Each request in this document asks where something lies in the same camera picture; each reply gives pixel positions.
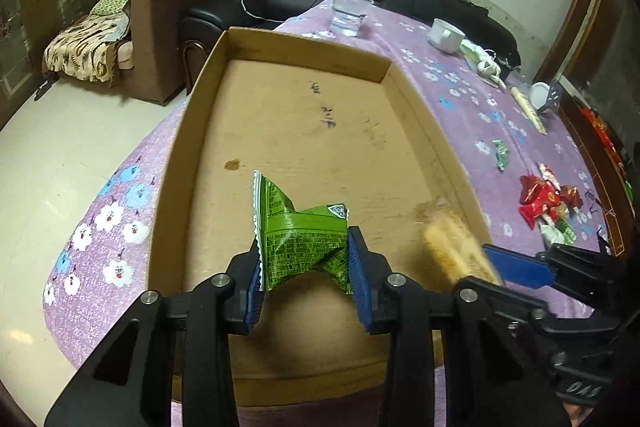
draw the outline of white cable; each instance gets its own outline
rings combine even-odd
[[[242,9],[244,10],[244,13],[246,13],[249,17],[253,17],[254,19],[260,19],[260,20],[267,21],[267,22],[275,22],[277,24],[282,24],[284,22],[284,21],[275,21],[273,19],[267,19],[265,17],[258,17],[257,15],[254,15],[251,12],[249,12],[249,10],[244,5],[244,0],[240,0],[240,4],[242,6]]]

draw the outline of black leather sofa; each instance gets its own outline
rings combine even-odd
[[[295,17],[323,0],[206,0],[188,9],[180,23],[180,38],[187,78],[195,80],[213,45],[230,26],[274,29],[279,22]],[[435,18],[462,29],[473,42],[508,58],[511,66],[520,64],[520,55],[511,33],[488,16],[485,8],[462,0],[374,0],[377,6],[431,25]]]

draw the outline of green pillow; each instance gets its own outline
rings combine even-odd
[[[91,15],[116,15],[124,10],[129,0],[99,0],[91,10]]]

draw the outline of patterned blanket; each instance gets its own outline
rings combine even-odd
[[[44,72],[63,72],[88,82],[113,82],[118,44],[129,31],[129,17],[88,15],[61,31],[42,57]]]

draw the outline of water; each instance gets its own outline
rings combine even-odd
[[[366,14],[353,14],[335,9],[331,19],[331,31],[346,37],[355,37]]]

